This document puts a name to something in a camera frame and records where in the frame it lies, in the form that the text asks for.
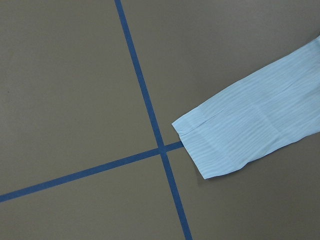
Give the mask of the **light blue button shirt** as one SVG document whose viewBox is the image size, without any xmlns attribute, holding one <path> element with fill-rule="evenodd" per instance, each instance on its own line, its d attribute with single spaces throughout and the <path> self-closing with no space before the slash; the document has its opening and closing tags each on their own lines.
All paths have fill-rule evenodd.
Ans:
<svg viewBox="0 0 320 240">
<path fill-rule="evenodd" d="M 204 179 L 320 130 L 320 40 L 233 83 L 173 122 Z"/>
</svg>

